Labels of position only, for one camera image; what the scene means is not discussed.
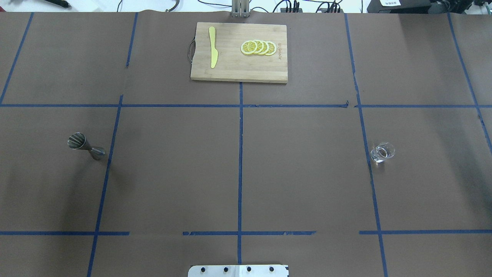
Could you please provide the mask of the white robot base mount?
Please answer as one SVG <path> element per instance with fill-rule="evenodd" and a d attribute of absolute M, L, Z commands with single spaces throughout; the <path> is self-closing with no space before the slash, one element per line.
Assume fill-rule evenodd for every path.
<path fill-rule="evenodd" d="M 188 270 L 188 277 L 288 277 L 288 265 L 197 265 Z"/>

